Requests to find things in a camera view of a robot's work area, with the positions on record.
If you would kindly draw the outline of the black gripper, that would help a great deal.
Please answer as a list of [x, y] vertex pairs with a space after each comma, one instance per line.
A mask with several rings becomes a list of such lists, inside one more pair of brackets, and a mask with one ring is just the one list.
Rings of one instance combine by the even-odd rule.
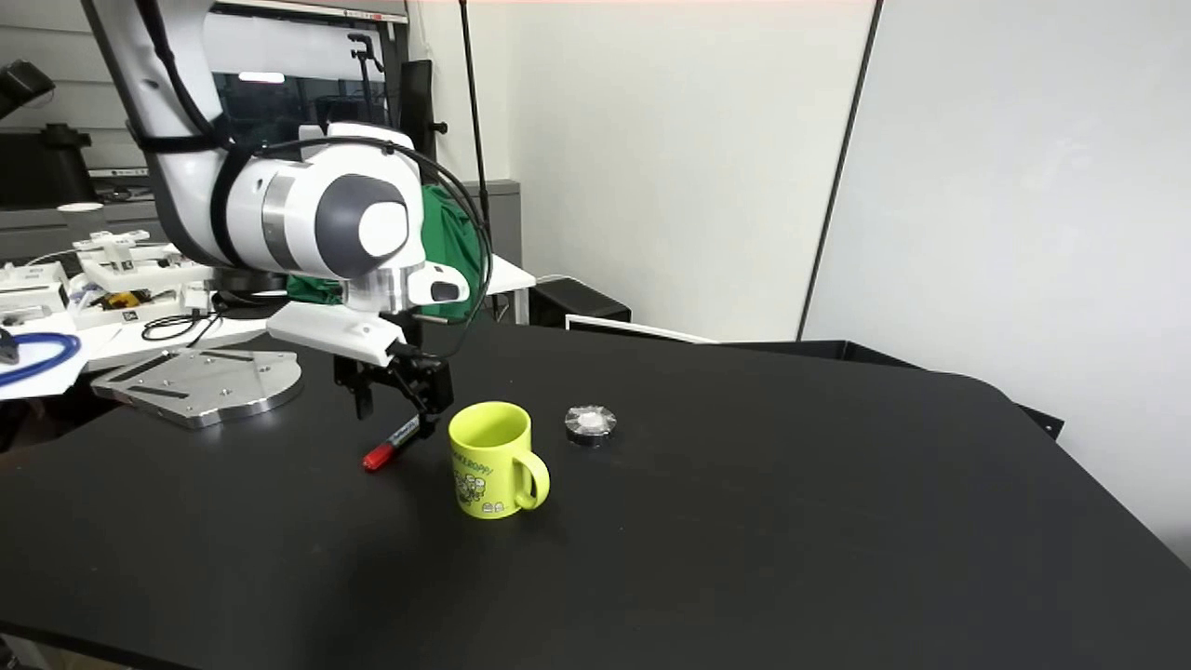
[[371, 391], [395, 386], [413, 406], [413, 417], [406, 421], [411, 441], [430, 437], [454, 401], [449, 362], [430, 354], [422, 340], [395, 342], [385, 370], [336, 359], [332, 380], [351, 391], [361, 421], [377, 406]]

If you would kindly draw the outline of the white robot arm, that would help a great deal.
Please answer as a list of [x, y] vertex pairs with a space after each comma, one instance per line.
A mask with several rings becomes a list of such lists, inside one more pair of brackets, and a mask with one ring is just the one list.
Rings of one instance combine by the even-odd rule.
[[225, 112], [209, 68], [211, 0], [81, 0], [103, 68], [147, 156], [169, 240], [201, 264], [336, 280], [340, 304], [287, 301], [267, 337], [319, 349], [367, 406], [367, 386], [406, 394], [406, 437], [430, 437], [454, 399], [449, 370], [411, 321], [470, 304], [463, 269], [423, 249], [423, 188], [480, 225], [470, 190], [401, 131], [329, 123], [317, 138], [248, 143]]

